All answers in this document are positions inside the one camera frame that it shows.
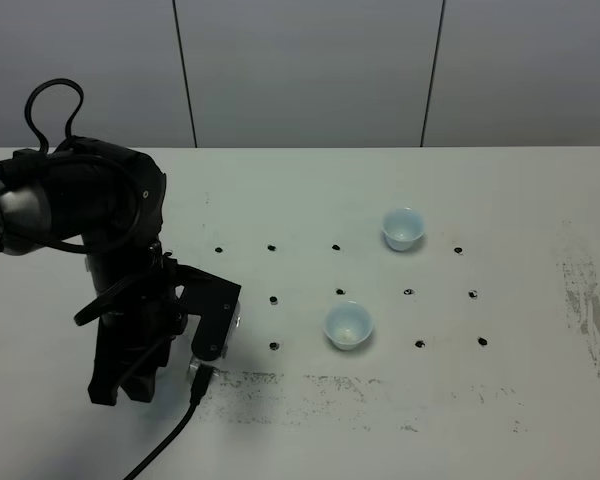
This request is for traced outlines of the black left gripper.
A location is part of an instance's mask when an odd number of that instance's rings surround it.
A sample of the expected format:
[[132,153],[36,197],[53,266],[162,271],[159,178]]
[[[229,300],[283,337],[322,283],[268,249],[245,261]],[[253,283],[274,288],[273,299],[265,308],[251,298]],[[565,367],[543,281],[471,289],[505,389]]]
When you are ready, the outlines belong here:
[[[96,293],[103,294],[122,278],[161,262],[160,249],[122,249],[89,256]],[[171,341],[164,337],[162,318],[141,307],[125,307],[98,320],[96,351],[88,393],[92,403],[113,406],[118,391],[129,399],[149,403],[156,390],[157,370],[169,360]]]

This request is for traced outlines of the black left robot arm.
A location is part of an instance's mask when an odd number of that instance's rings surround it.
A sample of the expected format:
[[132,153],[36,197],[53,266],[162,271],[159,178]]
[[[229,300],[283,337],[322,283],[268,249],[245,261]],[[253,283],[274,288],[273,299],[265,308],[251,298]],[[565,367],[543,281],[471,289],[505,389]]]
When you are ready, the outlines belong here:
[[113,406],[120,392],[150,402],[183,330],[173,310],[175,265],[159,240],[165,193],[166,176],[150,156],[85,137],[0,161],[0,252],[48,248],[86,260],[96,297],[74,321],[98,323],[94,404]]

